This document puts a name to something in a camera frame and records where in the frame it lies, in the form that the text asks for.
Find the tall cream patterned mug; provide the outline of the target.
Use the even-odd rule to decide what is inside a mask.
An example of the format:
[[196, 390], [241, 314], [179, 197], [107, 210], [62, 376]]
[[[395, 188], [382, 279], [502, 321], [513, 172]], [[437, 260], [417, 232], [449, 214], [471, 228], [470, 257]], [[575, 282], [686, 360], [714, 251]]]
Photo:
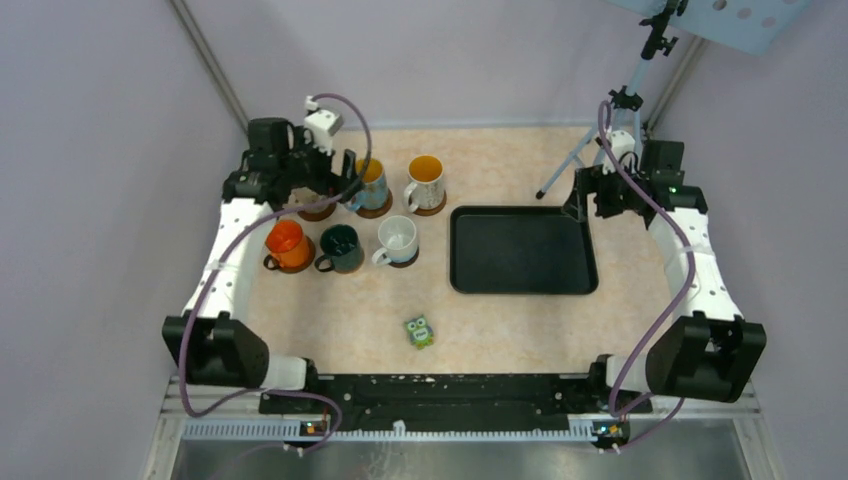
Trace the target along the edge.
[[295, 205], [305, 205], [305, 209], [323, 209], [329, 203], [326, 201], [327, 196], [314, 192], [307, 187], [300, 187], [292, 190], [290, 201]]

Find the black mug orange inside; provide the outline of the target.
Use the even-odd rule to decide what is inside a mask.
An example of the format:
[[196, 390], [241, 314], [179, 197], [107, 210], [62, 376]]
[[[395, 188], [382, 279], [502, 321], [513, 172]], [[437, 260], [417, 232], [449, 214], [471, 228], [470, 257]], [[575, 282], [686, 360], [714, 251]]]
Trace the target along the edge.
[[312, 239], [294, 220], [277, 222], [267, 236], [265, 246], [268, 254], [286, 267], [300, 265], [316, 254]]

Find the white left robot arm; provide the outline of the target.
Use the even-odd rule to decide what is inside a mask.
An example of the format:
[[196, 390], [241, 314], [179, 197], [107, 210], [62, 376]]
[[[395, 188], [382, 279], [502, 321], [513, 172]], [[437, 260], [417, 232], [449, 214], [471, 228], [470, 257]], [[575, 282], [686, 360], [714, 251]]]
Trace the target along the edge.
[[351, 200], [363, 187], [356, 154], [347, 149], [334, 166], [342, 116], [306, 98], [300, 125], [280, 117], [248, 124], [240, 166], [222, 185], [216, 237], [197, 287], [182, 313], [169, 316], [162, 336], [182, 384], [282, 389], [297, 413], [319, 404], [320, 386], [301, 357], [273, 355], [244, 320], [265, 240], [282, 216]]

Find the plain white mug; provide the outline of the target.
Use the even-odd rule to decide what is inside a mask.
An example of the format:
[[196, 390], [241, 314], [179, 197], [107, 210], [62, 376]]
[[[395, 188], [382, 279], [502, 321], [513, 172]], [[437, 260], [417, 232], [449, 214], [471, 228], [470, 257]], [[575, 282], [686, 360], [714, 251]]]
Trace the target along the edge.
[[402, 215], [383, 220], [378, 228], [379, 248], [371, 257], [377, 266], [408, 260], [420, 249], [418, 229], [412, 219]]

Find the black serving tray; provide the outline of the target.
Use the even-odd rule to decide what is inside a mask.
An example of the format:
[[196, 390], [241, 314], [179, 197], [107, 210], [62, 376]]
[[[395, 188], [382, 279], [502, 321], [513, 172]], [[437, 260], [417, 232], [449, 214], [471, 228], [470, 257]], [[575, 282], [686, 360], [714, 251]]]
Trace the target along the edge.
[[449, 280], [463, 294], [589, 295], [599, 285], [589, 225], [555, 206], [460, 206]]

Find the blue mug yellow inside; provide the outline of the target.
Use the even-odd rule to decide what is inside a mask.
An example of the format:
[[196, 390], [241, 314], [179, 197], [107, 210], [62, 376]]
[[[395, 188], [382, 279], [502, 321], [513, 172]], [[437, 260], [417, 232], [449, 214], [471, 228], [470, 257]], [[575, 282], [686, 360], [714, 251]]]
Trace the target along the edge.
[[362, 190], [345, 204], [348, 211], [355, 212], [364, 207], [367, 209], [380, 208], [387, 199], [389, 187], [386, 180], [385, 168], [377, 159], [371, 159], [368, 166], [366, 161], [359, 159], [355, 163], [356, 173], [365, 172]]

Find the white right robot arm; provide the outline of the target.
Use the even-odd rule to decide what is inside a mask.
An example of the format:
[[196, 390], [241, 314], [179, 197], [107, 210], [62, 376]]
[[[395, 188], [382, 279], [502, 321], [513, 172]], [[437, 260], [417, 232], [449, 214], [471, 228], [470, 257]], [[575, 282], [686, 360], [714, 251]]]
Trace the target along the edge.
[[684, 145], [647, 141], [641, 150], [625, 130], [602, 134], [601, 164], [575, 172], [562, 211], [584, 223], [588, 206], [600, 218], [631, 211], [658, 246], [671, 303], [633, 353], [611, 356], [606, 373], [586, 385], [589, 404], [612, 412], [627, 391], [723, 403], [742, 395], [767, 344], [731, 298], [708, 231], [701, 188], [684, 182]]

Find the white mug yellow inside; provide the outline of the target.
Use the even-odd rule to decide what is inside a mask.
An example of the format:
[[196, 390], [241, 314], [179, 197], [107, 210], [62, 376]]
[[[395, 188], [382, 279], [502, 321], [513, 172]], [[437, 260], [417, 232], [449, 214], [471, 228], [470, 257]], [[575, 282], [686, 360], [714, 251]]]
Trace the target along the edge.
[[404, 205], [414, 214], [419, 207], [431, 209], [446, 194], [444, 167], [432, 155], [421, 155], [410, 161], [407, 168], [408, 184], [403, 191]]

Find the dark green mug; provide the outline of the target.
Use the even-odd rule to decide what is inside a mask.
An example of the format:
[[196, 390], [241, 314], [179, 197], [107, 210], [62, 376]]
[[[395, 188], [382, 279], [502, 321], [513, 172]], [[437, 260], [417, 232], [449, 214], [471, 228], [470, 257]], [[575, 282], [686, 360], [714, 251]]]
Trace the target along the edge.
[[356, 252], [362, 248], [357, 231], [350, 225], [336, 224], [324, 230], [319, 239], [322, 254], [314, 261], [321, 273], [350, 274], [356, 265]]

